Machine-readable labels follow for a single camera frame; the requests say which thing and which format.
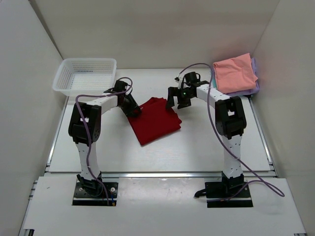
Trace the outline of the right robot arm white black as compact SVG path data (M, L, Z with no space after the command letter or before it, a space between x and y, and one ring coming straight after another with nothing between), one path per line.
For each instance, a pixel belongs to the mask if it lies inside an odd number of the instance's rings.
M183 78L175 78L176 87L168 88L166 108L177 106L178 109L191 106L191 99L198 98L214 108L215 117L210 118L211 126L223 147L224 166L221 181L215 182L214 188L205 188L195 193L195 198L214 194L224 200L241 191L245 185L241 167L241 140L247 121L240 97L231 97L216 88L211 82L201 80L196 72L187 73Z

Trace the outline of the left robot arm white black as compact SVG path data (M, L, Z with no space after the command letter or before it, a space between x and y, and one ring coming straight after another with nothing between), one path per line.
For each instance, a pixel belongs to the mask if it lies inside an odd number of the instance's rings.
M126 117L138 117L141 109L131 94L132 86L131 78L121 77L112 88L101 95L80 94L75 97L68 134L79 152L81 173L77 175L77 179L93 198L105 196L109 200L96 153L102 115L118 107Z

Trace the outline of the red t shirt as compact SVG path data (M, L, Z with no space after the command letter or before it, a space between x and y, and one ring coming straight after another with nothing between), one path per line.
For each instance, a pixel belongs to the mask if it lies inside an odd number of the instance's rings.
M144 146L181 129L182 121L173 109L166 108L167 100L151 97L140 106L141 114L128 121L140 143Z

